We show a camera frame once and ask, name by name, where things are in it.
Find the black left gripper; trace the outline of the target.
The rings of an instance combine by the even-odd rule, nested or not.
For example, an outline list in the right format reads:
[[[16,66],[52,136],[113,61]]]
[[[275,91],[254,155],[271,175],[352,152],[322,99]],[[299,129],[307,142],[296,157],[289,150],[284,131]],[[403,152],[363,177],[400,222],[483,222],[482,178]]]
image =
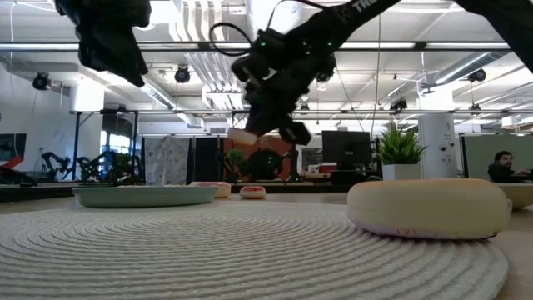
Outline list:
[[[113,73],[138,88],[145,85],[147,65],[131,29],[150,23],[148,0],[55,0],[54,4],[77,28],[78,59],[84,67]]]

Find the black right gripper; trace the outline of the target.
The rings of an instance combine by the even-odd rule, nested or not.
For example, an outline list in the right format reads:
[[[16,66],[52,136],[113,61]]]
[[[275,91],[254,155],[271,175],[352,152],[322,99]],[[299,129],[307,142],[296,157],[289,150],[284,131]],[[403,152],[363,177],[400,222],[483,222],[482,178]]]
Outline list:
[[[326,29],[260,30],[244,57],[245,99],[250,105],[245,130],[265,135],[276,128],[289,143],[307,145],[311,134],[290,114],[298,98],[318,77],[328,78],[336,66],[337,34]]]

